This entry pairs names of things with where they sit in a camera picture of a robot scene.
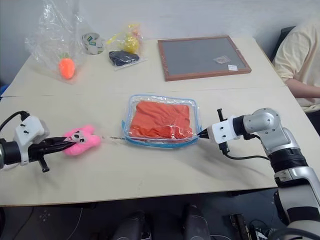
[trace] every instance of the plush bunny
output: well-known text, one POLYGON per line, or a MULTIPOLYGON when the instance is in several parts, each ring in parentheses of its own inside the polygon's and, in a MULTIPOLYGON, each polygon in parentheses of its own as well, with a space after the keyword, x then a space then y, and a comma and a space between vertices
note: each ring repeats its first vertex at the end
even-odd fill
POLYGON ((66 155, 76 156, 94 146, 98 146, 101 143, 101 139, 99 136, 93 135, 94 131, 95 128, 92 125, 85 125, 65 133, 63 136, 66 137, 66 141, 76 142, 76 144, 63 152, 66 155))

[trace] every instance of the folded orange cloth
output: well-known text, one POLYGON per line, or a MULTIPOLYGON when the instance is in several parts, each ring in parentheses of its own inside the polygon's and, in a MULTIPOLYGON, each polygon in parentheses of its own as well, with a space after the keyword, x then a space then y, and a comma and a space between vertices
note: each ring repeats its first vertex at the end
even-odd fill
POLYGON ((130 136, 185 139, 193 136, 188 105, 141 101, 130 126, 130 136))

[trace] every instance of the black cloth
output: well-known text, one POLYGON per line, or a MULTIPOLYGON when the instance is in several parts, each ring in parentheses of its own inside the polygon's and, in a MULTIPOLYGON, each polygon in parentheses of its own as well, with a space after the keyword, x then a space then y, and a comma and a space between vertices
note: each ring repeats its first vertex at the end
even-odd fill
POLYGON ((320 110, 306 112, 305 114, 309 118, 318 135, 320 136, 320 110))

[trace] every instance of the packing tape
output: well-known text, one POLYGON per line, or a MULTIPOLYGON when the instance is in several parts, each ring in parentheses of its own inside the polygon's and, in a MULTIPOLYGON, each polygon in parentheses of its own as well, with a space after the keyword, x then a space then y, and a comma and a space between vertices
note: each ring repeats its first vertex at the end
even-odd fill
POLYGON ((97 55, 105 50, 103 40, 100 38, 100 35, 95 32, 90 32, 83 35, 82 43, 87 54, 97 55))

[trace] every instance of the table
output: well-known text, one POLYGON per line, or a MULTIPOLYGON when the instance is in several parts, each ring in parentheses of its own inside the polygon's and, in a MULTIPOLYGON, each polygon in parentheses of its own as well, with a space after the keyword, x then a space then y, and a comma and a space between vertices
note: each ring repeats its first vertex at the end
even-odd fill
MULTIPOLYGON (((195 99, 204 127, 219 121, 218 108, 223 108, 227 117, 271 107, 280 113, 282 125, 294 134, 308 164, 320 174, 318 134, 286 86, 156 94, 195 99)), ((93 124, 103 140, 101 146, 78 157, 68 157, 61 152, 46 155, 50 167, 47 173, 42 173, 39 164, 34 162, 9 171, 1 170, 0 205, 82 203, 276 187, 269 161, 228 159, 216 144, 206 139, 186 148, 158 149, 110 138, 122 136, 121 120, 126 114, 124 106, 129 96, 114 93, 95 97, 79 94, 2 99, 0 122, 12 112, 29 110, 45 120, 52 136, 93 124)), ((10 122, 2 136, 11 139, 18 123, 19 119, 10 122)), ((257 139, 230 141, 229 147, 232 156, 264 154, 257 139)))
POLYGON ((108 62, 107 51, 100 55, 88 55, 75 84, 52 79, 52 74, 40 68, 30 57, 3 96, 70 96, 83 93, 96 96, 284 86, 254 38, 232 40, 251 67, 251 73, 165 82, 157 41, 148 40, 145 45, 148 60, 117 71, 108 62))
MULTIPOLYGON (((146 43, 148 61, 114 71, 108 53, 88 56, 75 84, 47 76, 29 58, 0 102, 0 122, 27 110, 43 119, 51 136, 85 124, 96 127, 101 146, 77 157, 62 152, 45 156, 50 171, 30 163, 0 171, 0 206, 83 203, 179 194, 276 187, 267 160, 231 160, 206 139, 180 149, 158 149, 127 143, 121 121, 129 97, 149 93, 195 99, 203 128, 225 117, 270 107, 300 144, 308 164, 320 174, 319 136, 306 115, 251 37, 232 39, 252 68, 249 74, 165 82, 157 42, 146 43)), ((1 137, 12 139, 19 119, 1 137)), ((230 141, 230 155, 264 155, 257 139, 230 141)))

